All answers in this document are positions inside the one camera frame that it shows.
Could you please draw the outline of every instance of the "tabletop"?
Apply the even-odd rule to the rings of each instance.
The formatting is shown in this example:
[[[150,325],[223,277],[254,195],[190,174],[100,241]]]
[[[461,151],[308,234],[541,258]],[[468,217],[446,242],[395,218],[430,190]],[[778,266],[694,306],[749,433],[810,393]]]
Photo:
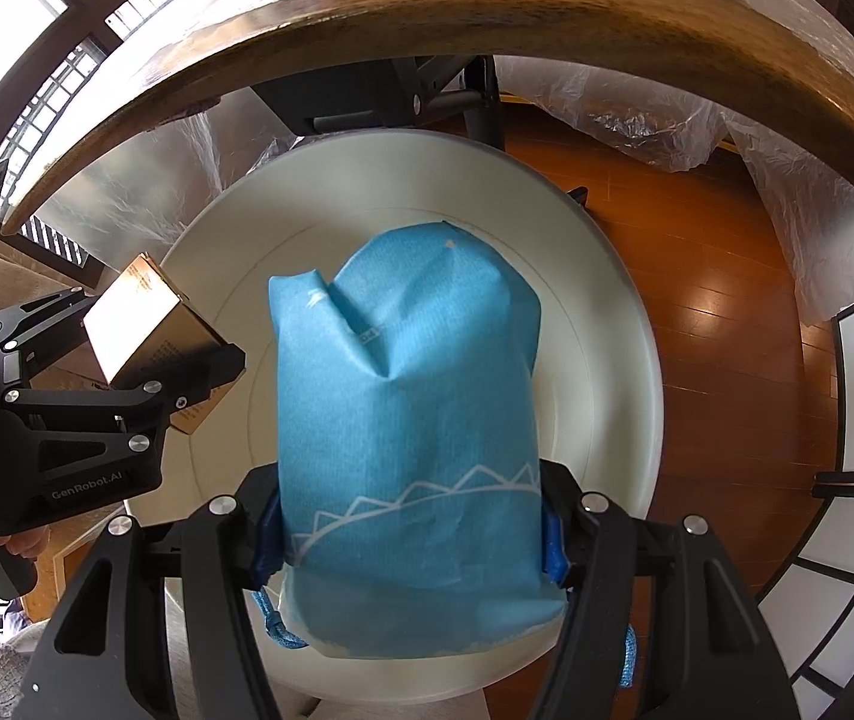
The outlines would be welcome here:
[[[854,185],[854,60],[832,55],[829,38],[804,37],[807,28],[817,37],[819,26],[790,23],[788,6],[790,24],[780,23],[771,7],[784,4],[766,1],[174,2],[73,100],[17,185],[4,230],[19,228],[110,149],[233,90],[322,66],[432,53],[542,56],[670,84],[766,124]]]

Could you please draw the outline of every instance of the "small brown box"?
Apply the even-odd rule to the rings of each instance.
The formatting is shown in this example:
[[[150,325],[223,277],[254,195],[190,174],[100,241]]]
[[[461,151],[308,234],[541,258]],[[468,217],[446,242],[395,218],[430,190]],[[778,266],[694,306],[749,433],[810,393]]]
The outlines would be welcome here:
[[[171,362],[227,343],[146,254],[100,295],[84,326],[107,382],[120,388],[140,385]],[[218,386],[203,403],[174,412],[170,424],[192,433],[231,386]]]

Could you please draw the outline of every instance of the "blue drawstring bag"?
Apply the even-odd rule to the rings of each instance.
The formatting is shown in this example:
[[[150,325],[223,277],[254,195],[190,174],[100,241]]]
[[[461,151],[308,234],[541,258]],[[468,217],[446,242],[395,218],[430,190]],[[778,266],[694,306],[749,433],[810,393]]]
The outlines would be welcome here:
[[[448,223],[327,284],[269,282],[291,632],[328,656],[476,652],[553,621],[542,573],[534,290]]]

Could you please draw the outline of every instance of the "brown hardwood floor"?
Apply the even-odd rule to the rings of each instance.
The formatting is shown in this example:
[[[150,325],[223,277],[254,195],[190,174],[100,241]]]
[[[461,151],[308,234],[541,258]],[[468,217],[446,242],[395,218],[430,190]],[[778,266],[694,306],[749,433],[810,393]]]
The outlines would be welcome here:
[[[660,172],[525,105],[507,106],[507,151],[564,191],[587,187],[651,318],[665,432],[649,517],[703,514],[759,591],[817,509],[814,473],[834,465],[837,380],[830,329],[800,325],[747,169],[717,151],[690,172]],[[638,581],[642,654],[647,603]],[[526,718],[548,658],[487,688],[492,720]],[[620,692],[615,718],[634,716],[637,692]]]

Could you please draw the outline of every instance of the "screw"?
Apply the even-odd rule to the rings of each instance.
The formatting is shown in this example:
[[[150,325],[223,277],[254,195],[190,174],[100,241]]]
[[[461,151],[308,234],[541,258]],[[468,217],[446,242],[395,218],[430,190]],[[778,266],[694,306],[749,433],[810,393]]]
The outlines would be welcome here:
[[[127,442],[127,446],[129,446],[134,452],[145,452],[147,449],[150,449],[150,439],[147,439],[146,436],[137,433],[137,435],[130,437],[130,440]]]
[[[119,517],[114,517],[107,525],[107,530],[111,536],[123,536],[125,533],[130,533],[133,527],[132,517],[127,517],[126,514],[121,514]]]
[[[207,508],[211,514],[223,517],[224,514],[230,514],[236,509],[236,498],[233,495],[219,495],[209,503]]]
[[[606,499],[606,495],[601,493],[584,493],[580,498],[580,506],[584,512],[593,512],[593,514],[603,514],[606,509],[610,508],[610,501]]]
[[[699,514],[688,514],[683,518],[683,529],[691,536],[703,536],[710,530],[710,526]]]

